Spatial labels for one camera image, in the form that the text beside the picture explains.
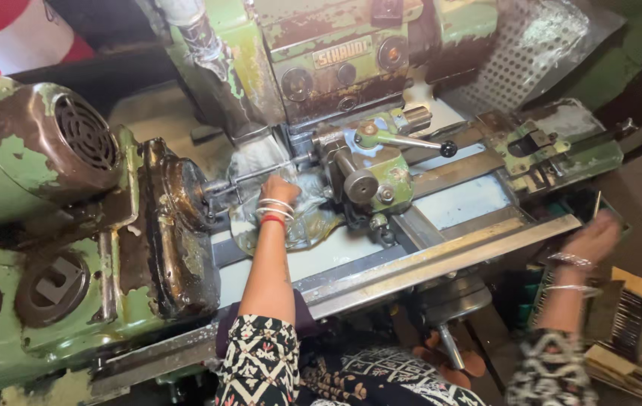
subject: vent grille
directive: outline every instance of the vent grille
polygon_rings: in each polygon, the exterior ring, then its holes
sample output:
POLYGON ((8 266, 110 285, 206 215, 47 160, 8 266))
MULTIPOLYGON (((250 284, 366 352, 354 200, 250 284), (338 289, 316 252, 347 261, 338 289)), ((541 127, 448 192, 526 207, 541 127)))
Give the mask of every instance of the vent grille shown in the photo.
POLYGON ((118 152, 113 135, 95 111, 66 95, 58 100, 55 117, 63 138, 83 162, 101 171, 115 166, 118 152))

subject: red and white box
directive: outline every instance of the red and white box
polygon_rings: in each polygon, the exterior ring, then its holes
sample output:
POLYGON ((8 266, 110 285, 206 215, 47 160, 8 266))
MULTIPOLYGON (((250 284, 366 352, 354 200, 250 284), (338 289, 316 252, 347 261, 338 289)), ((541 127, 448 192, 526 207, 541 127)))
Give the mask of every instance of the red and white box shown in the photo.
POLYGON ((43 0, 0 0, 0 75, 93 57, 43 0))

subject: woman's right arm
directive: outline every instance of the woman's right arm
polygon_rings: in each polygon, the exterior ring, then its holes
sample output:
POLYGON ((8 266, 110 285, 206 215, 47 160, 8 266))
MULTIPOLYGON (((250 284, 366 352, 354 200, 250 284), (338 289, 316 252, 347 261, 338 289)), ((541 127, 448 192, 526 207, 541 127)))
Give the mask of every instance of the woman's right arm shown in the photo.
MULTIPOLYGON (((590 226, 575 234, 561 250, 587 259, 592 265, 561 265, 554 271, 554 284, 584 286, 587 273, 611 253, 619 234, 615 218, 601 211, 590 226)), ((548 291, 537 329, 522 345, 524 361, 507 386, 508 404, 596 403, 578 345, 583 302, 583 293, 578 290, 548 291)))

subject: bangle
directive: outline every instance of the bangle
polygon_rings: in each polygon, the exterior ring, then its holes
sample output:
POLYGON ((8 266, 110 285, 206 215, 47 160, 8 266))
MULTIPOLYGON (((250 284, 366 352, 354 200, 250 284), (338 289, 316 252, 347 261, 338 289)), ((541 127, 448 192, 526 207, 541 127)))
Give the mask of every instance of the bangle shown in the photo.
POLYGON ((569 289, 570 291, 579 291, 585 298, 591 298, 599 294, 600 290, 597 288, 592 288, 591 286, 583 285, 551 285, 544 288, 544 291, 552 291, 555 289, 569 289))
POLYGON ((275 203, 277 205, 281 205, 284 208, 287 208, 288 210, 290 210, 290 214, 293 214, 293 208, 285 201, 278 200, 277 198, 261 198, 258 201, 259 205, 263 205, 265 203, 275 203))
POLYGON ((293 221, 293 216, 292 216, 292 215, 289 215, 287 212, 284 212, 283 210, 273 209, 273 208, 257 208, 257 209, 256 209, 256 214, 257 214, 257 215, 262 215, 262 214, 263 214, 263 213, 265 213, 265 212, 274 212, 274 213, 278 213, 278 214, 280 214, 280 215, 284 215, 284 216, 285 216, 285 218, 287 218, 287 219, 288 219, 288 221, 293 221))
POLYGON ((279 223, 281 223, 281 226, 283 226, 283 228, 285 228, 285 221, 283 221, 282 218, 280 218, 280 217, 278 217, 276 215, 265 215, 265 216, 263 216, 263 218, 261 219, 260 226, 263 226, 263 223, 265 223, 267 221, 278 221, 279 223))
POLYGON ((575 267, 593 267, 594 266, 594 263, 592 263, 588 259, 581 258, 574 254, 567 254, 565 252, 558 252, 556 254, 551 254, 548 258, 555 259, 565 264, 574 265, 575 267))

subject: woman's hand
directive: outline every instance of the woman's hand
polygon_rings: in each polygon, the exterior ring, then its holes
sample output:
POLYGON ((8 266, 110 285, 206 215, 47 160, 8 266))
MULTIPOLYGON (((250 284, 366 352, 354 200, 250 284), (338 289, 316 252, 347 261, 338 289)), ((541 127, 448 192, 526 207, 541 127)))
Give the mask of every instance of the woman's hand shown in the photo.
POLYGON ((567 241, 562 253, 574 254, 594 265, 606 258, 619 242, 621 227, 609 210, 600 210, 588 227, 567 241))
MULTIPOLYGON (((275 198, 290 206, 296 203, 296 198, 300 193, 301 188, 285 181, 278 175, 269 176, 266 183, 263 183, 261 186, 261 198, 275 198)), ((282 205, 268 205, 268 207, 282 209, 284 211, 288 210, 288 208, 282 205)))

